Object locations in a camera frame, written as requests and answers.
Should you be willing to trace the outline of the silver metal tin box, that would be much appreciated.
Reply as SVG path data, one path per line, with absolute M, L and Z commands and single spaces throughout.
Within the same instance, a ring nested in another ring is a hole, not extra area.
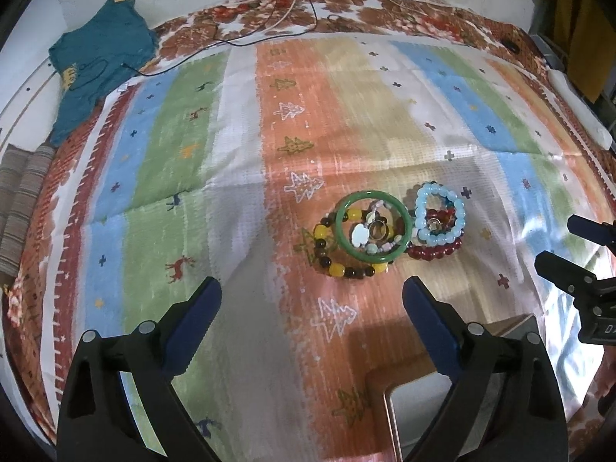
M 534 315 L 522 315 L 488 323 L 498 337 L 521 340 L 538 331 Z M 439 374 L 424 349 L 405 363 L 385 366 L 367 374 L 368 398 L 372 404 L 377 447 L 385 461 L 404 461 L 428 430 L 451 387 L 450 378 Z M 504 391 L 506 376 L 493 374 L 479 412 L 460 455 L 478 449 Z

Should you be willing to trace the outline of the striped grey folded cloth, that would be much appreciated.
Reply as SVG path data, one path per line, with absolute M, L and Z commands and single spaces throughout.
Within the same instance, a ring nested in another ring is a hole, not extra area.
M 9 145 L 1 161 L 1 274 L 19 272 L 30 221 L 55 155 L 42 144 L 34 152 Z

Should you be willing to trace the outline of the teal knitted garment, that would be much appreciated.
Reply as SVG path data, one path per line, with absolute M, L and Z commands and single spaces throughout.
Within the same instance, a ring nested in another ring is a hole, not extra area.
M 157 34 L 135 9 L 136 0 L 107 0 L 87 23 L 49 49 L 63 96 L 49 143 L 60 146 L 87 121 L 98 101 L 128 81 L 157 52 Z

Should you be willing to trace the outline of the black small device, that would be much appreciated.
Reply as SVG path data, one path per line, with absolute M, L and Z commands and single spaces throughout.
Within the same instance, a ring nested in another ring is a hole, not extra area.
M 519 54 L 521 51 L 520 46 L 508 38 L 503 38 L 501 40 L 501 44 L 511 53 Z

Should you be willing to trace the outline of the yellow hanging cloth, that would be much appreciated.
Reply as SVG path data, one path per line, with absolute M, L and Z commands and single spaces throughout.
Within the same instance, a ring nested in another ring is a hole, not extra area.
M 615 0 L 539 0 L 546 5 L 543 33 L 564 53 L 571 84 L 591 102 L 615 65 Z

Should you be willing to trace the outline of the green jade bangle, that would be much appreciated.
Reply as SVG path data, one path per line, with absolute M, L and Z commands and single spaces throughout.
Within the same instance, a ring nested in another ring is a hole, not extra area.
M 385 203 L 390 204 L 393 209 L 398 213 L 404 224 L 404 234 L 401 237 L 400 243 L 393 246 L 393 249 L 388 253 L 362 253 L 352 246 L 350 239 L 343 232 L 343 216 L 349 210 L 352 204 L 363 199 L 376 199 L 383 200 Z M 343 249 L 349 256 L 353 256 L 354 259 L 367 263 L 367 264 L 381 264 L 390 263 L 397 259 L 404 253 L 404 250 L 408 247 L 412 236 L 413 219 L 407 210 L 407 207 L 397 199 L 395 196 L 388 193 L 377 190 L 362 190 L 351 193 L 337 203 L 335 209 L 335 219 L 333 225 L 333 233 L 338 246 Z

